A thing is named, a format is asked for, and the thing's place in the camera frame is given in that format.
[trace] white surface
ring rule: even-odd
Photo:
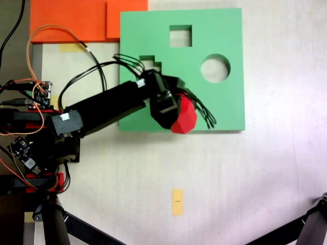
[[[82,140],[72,184],[59,195],[65,209],[130,245],[242,245],[304,214],[327,190],[327,1],[149,0],[149,7],[243,8],[246,130],[181,136],[112,125]],[[119,50],[90,48],[100,62]],[[86,53],[43,47],[42,79],[54,94],[92,65]],[[118,84],[117,67],[105,73],[108,87]],[[94,72],[64,100],[100,91]],[[177,217],[174,188],[184,190]]]
[[[201,74],[210,83],[225,81],[229,73],[229,64],[218,55],[210,58],[207,57],[201,65]]]

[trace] yellow tape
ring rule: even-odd
[[[172,201],[173,201],[173,216],[182,215],[183,214],[183,206],[184,206],[182,189],[173,189]]]
[[[59,95],[51,95],[51,105],[53,105],[53,109],[55,110],[59,110],[58,100],[59,100]]]
[[[61,43],[59,44],[59,49],[61,53],[87,52],[80,43]]]
[[[34,223],[35,221],[33,220],[33,212],[25,212],[24,213],[24,222],[25,223]]]

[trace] tripod leg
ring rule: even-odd
[[[327,220],[320,210],[311,213],[303,227],[296,245],[323,245]]]
[[[125,245],[114,237],[66,212],[66,227],[70,235],[89,245]]]
[[[303,220],[305,220],[305,218],[306,216],[303,215],[302,217],[279,227],[247,245],[287,245],[297,240],[304,226]]]
[[[46,204],[42,210],[46,245],[71,245],[62,210],[56,205]]]

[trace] green shape sorter board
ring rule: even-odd
[[[170,30],[189,29],[191,46],[171,47]],[[213,130],[244,130],[244,82],[241,9],[205,9],[121,13],[120,53],[154,57],[164,75],[181,78],[217,120]],[[229,76],[210,83],[200,68],[206,57],[224,57]],[[120,83],[135,81],[120,68]],[[119,122],[122,131],[165,131],[151,117],[149,104]],[[195,131],[207,130],[198,113]]]

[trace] orange board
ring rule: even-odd
[[[69,28],[84,42],[119,41],[120,12],[147,11],[148,0],[31,0],[30,34],[43,25]],[[70,43],[67,32],[47,29],[33,43]]]
[[[147,11],[148,0],[120,0],[107,2],[107,40],[117,42],[120,38],[121,12]]]

